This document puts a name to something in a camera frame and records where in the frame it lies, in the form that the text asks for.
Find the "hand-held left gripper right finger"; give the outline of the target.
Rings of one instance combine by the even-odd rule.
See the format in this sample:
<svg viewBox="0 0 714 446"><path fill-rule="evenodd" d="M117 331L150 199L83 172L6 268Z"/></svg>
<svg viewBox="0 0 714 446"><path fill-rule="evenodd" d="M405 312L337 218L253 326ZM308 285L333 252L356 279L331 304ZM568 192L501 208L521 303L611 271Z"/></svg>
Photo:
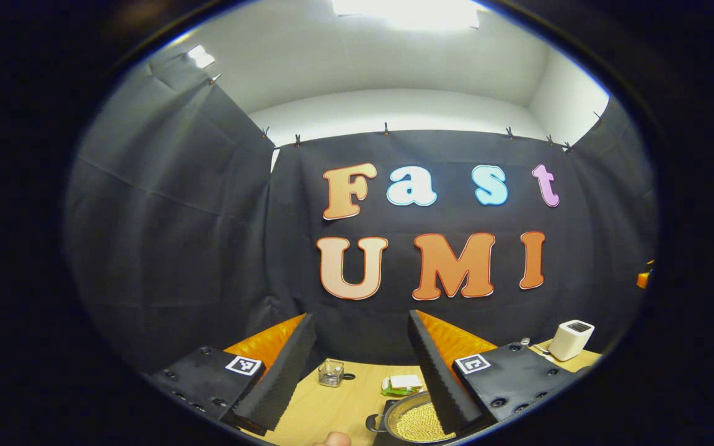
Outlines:
<svg viewBox="0 0 714 446"><path fill-rule="evenodd" d="M575 383L576 375L521 343L501 346L419 310L408 338L447 432L503 426Z"/></svg>

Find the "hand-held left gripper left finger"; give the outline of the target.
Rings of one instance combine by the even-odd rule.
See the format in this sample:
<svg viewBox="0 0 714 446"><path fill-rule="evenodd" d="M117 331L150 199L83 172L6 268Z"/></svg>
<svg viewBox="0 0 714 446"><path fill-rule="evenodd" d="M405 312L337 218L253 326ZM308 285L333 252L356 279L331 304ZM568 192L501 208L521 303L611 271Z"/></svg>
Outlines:
<svg viewBox="0 0 714 446"><path fill-rule="evenodd" d="M210 421L263 437L280 423L314 343L314 316L303 313L228 348L199 346L146 378Z"/></svg>

